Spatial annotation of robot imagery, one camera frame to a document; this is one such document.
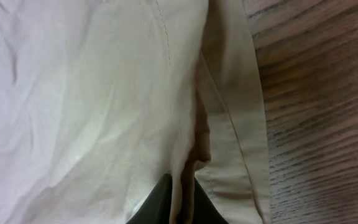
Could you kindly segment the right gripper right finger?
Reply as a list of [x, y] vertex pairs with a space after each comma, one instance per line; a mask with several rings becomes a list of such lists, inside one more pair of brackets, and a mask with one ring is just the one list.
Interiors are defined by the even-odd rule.
[[192, 224], [228, 224], [228, 222], [217, 211], [196, 179]]

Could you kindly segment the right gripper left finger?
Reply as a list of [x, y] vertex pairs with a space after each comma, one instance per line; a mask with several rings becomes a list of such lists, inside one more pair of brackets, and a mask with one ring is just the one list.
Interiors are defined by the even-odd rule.
[[127, 224], [169, 224], [172, 177], [164, 174]]

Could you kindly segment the beige khaki shorts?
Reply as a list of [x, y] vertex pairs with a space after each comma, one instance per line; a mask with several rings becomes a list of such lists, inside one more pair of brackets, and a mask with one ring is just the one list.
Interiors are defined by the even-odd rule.
[[243, 1], [0, 0], [0, 223], [127, 223], [164, 174], [228, 223], [270, 223]]

